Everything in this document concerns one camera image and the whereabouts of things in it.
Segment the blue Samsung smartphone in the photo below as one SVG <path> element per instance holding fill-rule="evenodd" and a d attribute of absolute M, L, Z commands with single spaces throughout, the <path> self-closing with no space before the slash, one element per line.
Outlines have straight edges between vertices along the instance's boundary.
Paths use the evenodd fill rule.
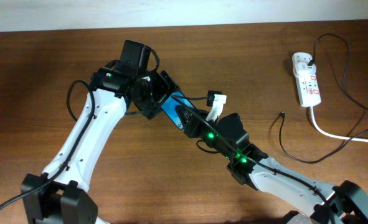
<path fill-rule="evenodd" d="M 172 95 L 184 96 L 181 91 L 175 92 Z M 182 122 L 176 111 L 176 108 L 180 106 L 180 104 L 172 98 L 172 95 L 161 105 L 161 108 L 178 129 L 183 129 Z"/>

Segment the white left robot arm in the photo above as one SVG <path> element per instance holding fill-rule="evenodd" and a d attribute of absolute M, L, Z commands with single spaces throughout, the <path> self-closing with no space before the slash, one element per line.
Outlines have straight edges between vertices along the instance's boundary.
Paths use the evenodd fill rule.
<path fill-rule="evenodd" d="M 58 154 L 41 175 L 27 174 L 21 185 L 29 223 L 103 223 L 88 195 L 93 170 L 130 105 L 153 119 L 166 111 L 180 88 L 165 72 L 148 69 L 151 47 L 126 40 L 121 56 L 96 71 L 81 115 Z"/>

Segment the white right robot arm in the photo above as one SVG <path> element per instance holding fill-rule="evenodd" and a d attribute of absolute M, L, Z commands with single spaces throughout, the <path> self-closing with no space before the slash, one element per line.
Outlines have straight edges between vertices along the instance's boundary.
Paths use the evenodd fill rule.
<path fill-rule="evenodd" d="M 357 184 L 319 182 L 284 167 L 250 142 L 237 113 L 213 122 L 204 119 L 204 111 L 187 106 L 176 111 L 184 133 L 226 157 L 239 184 L 286 201 L 316 223 L 368 223 L 368 195 Z"/>

